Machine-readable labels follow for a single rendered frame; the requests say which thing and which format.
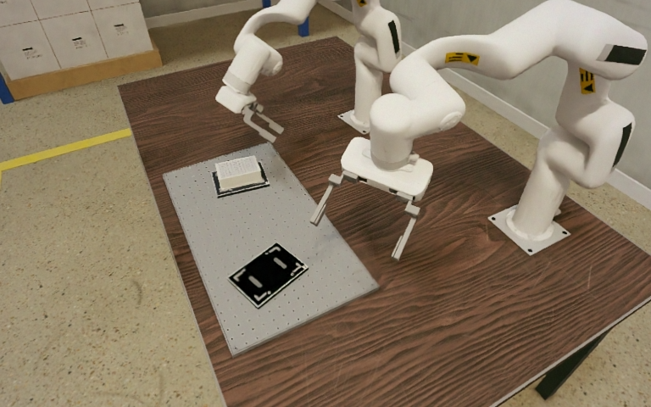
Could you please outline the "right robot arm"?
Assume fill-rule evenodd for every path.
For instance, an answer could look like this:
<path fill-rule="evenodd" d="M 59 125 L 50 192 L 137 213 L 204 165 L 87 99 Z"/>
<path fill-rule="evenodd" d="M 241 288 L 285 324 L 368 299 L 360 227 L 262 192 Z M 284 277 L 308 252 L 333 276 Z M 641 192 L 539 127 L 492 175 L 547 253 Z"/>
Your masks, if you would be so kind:
<path fill-rule="evenodd" d="M 238 91 L 248 93 L 259 73 L 276 75 L 281 70 L 282 57 L 257 38 L 256 32 L 262 25 L 275 21 L 301 25 L 318 1 L 280 0 L 276 6 L 251 17 L 236 39 L 236 57 L 224 80 Z M 362 36 L 354 45 L 355 104 L 350 120 L 355 125 L 370 127 L 370 109 L 381 97 L 382 73 L 391 74 L 402 58 L 401 27 L 398 17 L 383 9 L 379 0 L 351 1 L 354 25 Z"/>

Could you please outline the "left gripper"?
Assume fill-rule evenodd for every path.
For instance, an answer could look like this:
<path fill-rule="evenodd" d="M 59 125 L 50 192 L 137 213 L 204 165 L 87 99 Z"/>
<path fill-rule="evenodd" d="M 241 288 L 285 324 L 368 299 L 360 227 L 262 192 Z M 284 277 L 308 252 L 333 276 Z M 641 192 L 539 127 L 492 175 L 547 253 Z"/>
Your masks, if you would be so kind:
<path fill-rule="evenodd" d="M 385 192 L 396 195 L 396 200 L 407 204 L 404 213 L 410 215 L 411 220 L 403 236 L 392 253 L 392 260 L 399 261 L 409 235 L 418 218 L 420 208 L 412 205 L 420 201 L 431 180 L 432 164 L 424 159 L 409 161 L 407 165 L 398 170 L 383 170 L 378 167 L 370 156 L 370 140 L 355 137 L 348 145 L 341 159 L 342 175 L 331 174 L 329 187 L 320 200 L 318 207 L 310 219 L 310 223 L 318 226 L 327 210 L 326 202 L 331 196 L 335 186 L 341 187 L 344 180 L 357 184 L 361 181 Z"/>

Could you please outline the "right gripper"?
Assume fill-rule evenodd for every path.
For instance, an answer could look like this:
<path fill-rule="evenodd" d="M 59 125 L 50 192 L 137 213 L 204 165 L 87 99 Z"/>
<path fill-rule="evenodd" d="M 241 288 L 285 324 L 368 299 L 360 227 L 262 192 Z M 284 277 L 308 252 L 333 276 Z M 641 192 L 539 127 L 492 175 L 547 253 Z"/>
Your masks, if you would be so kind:
<path fill-rule="evenodd" d="M 256 101 L 256 97 L 251 93 L 243 93 L 238 91 L 236 88 L 233 86 L 229 85 L 223 78 L 222 80 L 227 86 L 221 87 L 219 93 L 216 96 L 216 100 L 226 106 L 228 109 L 235 113 L 243 113 L 245 114 L 244 116 L 244 122 L 250 125 L 252 128 L 255 130 L 259 131 L 259 135 L 266 139 L 267 141 L 273 143 L 276 139 L 275 136 L 267 132 L 265 129 L 262 129 L 258 125 L 254 124 L 251 121 L 251 118 L 254 115 L 254 112 L 252 110 L 256 110 L 256 114 L 261 117 L 262 119 L 266 120 L 269 122 L 269 127 L 273 129 L 274 131 L 278 132 L 281 134 L 284 131 L 284 128 L 281 127 L 280 125 L 276 124 L 273 120 L 269 119 L 265 115 L 262 114 L 264 110 L 263 105 L 259 105 L 258 102 Z M 252 106 L 251 106 L 252 105 Z M 246 113 L 247 112 L 247 113 Z"/>

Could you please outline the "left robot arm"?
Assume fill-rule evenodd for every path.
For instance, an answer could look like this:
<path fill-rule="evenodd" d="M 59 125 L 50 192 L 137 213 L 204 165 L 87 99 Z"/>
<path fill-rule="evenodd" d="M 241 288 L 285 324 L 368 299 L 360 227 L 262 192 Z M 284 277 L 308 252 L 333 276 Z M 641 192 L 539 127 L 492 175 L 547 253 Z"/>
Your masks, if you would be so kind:
<path fill-rule="evenodd" d="M 633 74 L 647 53 L 643 35 L 571 0 L 548 0 L 490 35 L 448 36 L 426 44 L 392 71 L 394 94 L 370 109 L 370 156 L 383 170 L 417 162 L 413 140 L 459 123 L 465 103 L 437 70 L 459 68 L 509 81 L 550 56 L 567 61 L 556 110 L 517 208 L 506 226 L 540 243 L 570 186 L 601 187 L 620 161 L 635 127 L 630 111 L 609 100 L 612 81 Z M 557 211 L 558 210 L 558 211 Z"/>

